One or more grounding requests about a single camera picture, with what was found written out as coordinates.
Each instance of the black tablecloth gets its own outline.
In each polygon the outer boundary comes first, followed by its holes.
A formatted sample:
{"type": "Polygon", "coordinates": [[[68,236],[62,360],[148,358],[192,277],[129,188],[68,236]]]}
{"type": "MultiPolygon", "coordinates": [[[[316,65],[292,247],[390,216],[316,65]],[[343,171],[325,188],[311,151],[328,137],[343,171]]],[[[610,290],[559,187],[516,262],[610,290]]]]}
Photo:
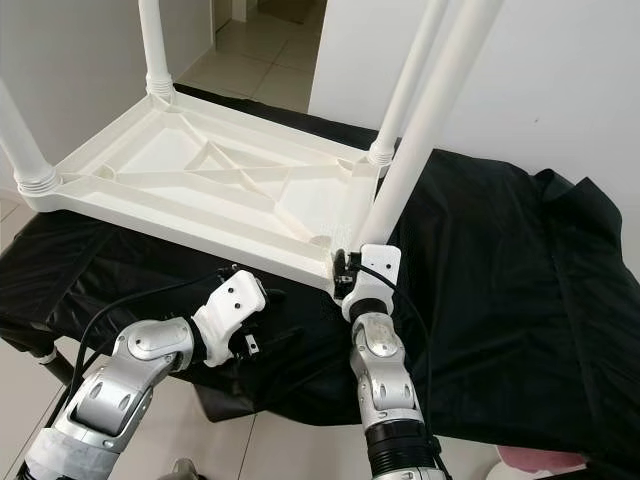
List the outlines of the black tablecloth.
{"type": "MultiPolygon", "coordinates": [[[[375,136],[178,88],[358,148],[375,136]]],[[[436,433],[582,452],[604,478],[640,472],[640,287],[622,262],[620,226],[589,180],[573,186],[549,170],[531,177],[503,162],[432,154],[390,243],[403,252],[399,286],[432,330],[436,433]]],[[[39,214],[0,258],[0,335],[21,350],[79,339],[104,305],[229,260],[71,212],[39,214]]],[[[287,293],[256,315],[261,356],[178,376],[199,386],[214,420],[269,409],[310,424],[359,423],[350,329],[339,309],[324,292],[253,271],[287,293]]],[[[90,343],[138,319],[192,314],[214,287],[116,310],[90,343]]],[[[395,304],[422,393],[424,335],[406,305],[395,304]]]]}

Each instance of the wrinkled black cloth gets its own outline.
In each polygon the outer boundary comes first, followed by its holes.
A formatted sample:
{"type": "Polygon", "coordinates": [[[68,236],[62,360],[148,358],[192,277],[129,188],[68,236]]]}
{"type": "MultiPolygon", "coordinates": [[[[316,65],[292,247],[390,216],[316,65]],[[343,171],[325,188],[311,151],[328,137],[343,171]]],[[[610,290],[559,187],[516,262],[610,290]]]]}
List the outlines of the wrinkled black cloth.
{"type": "MultiPolygon", "coordinates": [[[[180,90],[358,148],[375,137],[180,90]]],[[[618,210],[589,180],[573,186],[550,170],[530,176],[503,162],[432,154],[390,243],[403,252],[398,285],[431,331],[436,433],[581,452],[592,460],[584,478],[640,478],[640,287],[623,264],[620,227],[618,210]]],[[[105,305],[229,263],[75,213],[40,214],[0,258],[0,336],[21,350],[79,339],[105,305]]],[[[350,328],[332,299],[250,270],[287,293],[255,316],[260,358],[177,376],[197,385],[212,420],[268,409],[314,425],[359,423],[350,328]]],[[[90,344],[139,319],[190,315],[215,286],[115,310],[90,344]]],[[[395,305],[424,400],[425,336],[400,298],[395,305]]]]}

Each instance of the white wall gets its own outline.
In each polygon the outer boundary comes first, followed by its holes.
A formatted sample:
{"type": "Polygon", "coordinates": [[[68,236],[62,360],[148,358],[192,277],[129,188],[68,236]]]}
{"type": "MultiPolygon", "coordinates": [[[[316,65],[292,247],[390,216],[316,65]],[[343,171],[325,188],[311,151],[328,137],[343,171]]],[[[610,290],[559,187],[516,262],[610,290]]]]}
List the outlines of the white wall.
{"type": "MultiPolygon", "coordinates": [[[[209,0],[161,7],[177,78],[211,45],[209,0]]],[[[45,158],[59,162],[145,94],[138,2],[0,0],[0,74],[45,158]]],[[[6,165],[2,187],[13,188],[6,165]]]]}
{"type": "MultiPolygon", "coordinates": [[[[459,4],[452,1],[443,29],[459,4]]],[[[379,127],[424,5],[329,0],[310,113],[379,127]]],[[[625,260],[636,276],[639,25],[636,0],[506,0],[440,142],[530,172],[591,177],[623,213],[625,260]]]]}

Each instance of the tiled floor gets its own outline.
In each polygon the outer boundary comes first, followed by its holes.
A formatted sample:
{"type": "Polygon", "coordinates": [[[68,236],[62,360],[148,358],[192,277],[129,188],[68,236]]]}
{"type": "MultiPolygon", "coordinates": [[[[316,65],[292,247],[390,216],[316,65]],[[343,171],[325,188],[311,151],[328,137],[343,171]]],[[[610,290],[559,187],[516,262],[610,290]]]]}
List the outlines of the tiled floor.
{"type": "Polygon", "coordinates": [[[254,14],[231,21],[180,83],[277,107],[307,112],[325,3],[317,2],[303,25],[254,14]]]}
{"type": "MultiPolygon", "coordinates": [[[[33,213],[0,200],[6,248],[33,213]]],[[[58,348],[74,358],[76,342],[58,348]]],[[[28,355],[0,341],[0,478],[13,480],[22,458],[60,393],[57,381],[28,355]]],[[[497,462],[490,445],[442,439],[456,480],[482,480],[497,462]]],[[[360,426],[311,427],[271,413],[220,423],[206,420],[193,388],[168,379],[157,388],[148,415],[110,477],[154,480],[181,456],[210,480],[366,480],[370,470],[360,426]]]]}

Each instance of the pink object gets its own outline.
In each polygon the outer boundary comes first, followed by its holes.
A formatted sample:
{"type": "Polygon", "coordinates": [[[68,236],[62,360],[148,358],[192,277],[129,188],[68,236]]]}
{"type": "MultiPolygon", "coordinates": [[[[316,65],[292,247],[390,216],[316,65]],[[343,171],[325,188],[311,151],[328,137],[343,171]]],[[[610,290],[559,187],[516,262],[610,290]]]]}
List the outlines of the pink object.
{"type": "Polygon", "coordinates": [[[535,473],[538,470],[548,470],[552,473],[562,473],[584,465],[582,455],[568,452],[551,452],[520,447],[498,447],[502,461],[510,467],[535,473]]]}

